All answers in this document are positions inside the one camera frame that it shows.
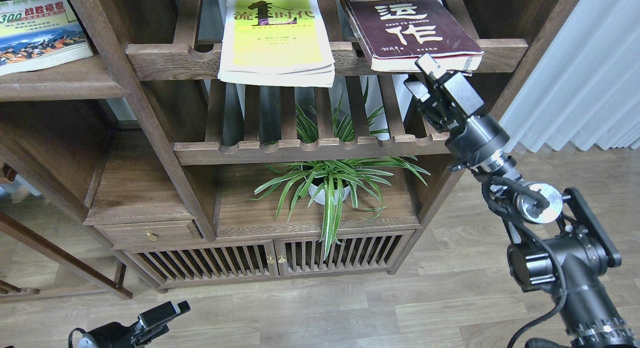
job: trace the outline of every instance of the white curtain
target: white curtain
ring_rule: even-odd
[[[640,146],[640,0],[580,0],[500,120],[532,152]]]

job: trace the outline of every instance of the brass knob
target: brass knob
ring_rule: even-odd
[[[155,242],[158,240],[158,236],[154,234],[154,231],[146,231],[146,239]]]

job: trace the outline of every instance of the paperback book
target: paperback book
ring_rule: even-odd
[[[317,0],[227,0],[218,79],[329,88],[334,57]]]
[[[67,0],[0,2],[0,75],[93,56]]]
[[[438,0],[340,0],[371,69],[418,72],[430,54],[446,70],[473,71],[483,50]]]

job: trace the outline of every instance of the cabinet door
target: cabinet door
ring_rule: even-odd
[[[274,241],[206,244],[198,248],[140,249],[126,254],[160,288],[214,285],[279,277]]]
[[[279,239],[275,241],[281,276],[316,275],[348,271],[387,270],[414,233],[410,231],[338,235],[323,261],[325,242],[318,239]]]

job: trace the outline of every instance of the dark red book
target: dark red book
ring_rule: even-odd
[[[484,53],[438,0],[340,0],[371,69],[418,72],[430,54],[447,70],[473,71]]]

